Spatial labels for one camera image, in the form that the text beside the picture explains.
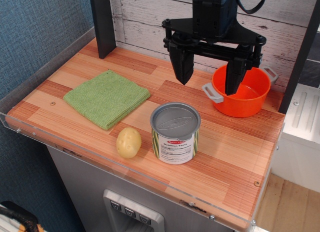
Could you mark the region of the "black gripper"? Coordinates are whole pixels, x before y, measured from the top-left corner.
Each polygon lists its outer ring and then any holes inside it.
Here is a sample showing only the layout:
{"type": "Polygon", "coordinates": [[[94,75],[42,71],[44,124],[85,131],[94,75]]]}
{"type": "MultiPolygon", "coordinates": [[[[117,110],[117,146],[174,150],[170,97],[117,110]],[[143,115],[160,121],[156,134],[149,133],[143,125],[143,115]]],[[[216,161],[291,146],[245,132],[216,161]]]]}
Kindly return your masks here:
{"type": "Polygon", "coordinates": [[[237,21],[238,8],[251,15],[264,4],[261,0],[246,10],[240,0],[192,0],[192,17],[166,19],[164,47],[169,52],[176,79],[185,85],[194,72],[194,56],[227,61],[225,94],[233,95],[253,64],[262,62],[266,38],[237,21]]]}

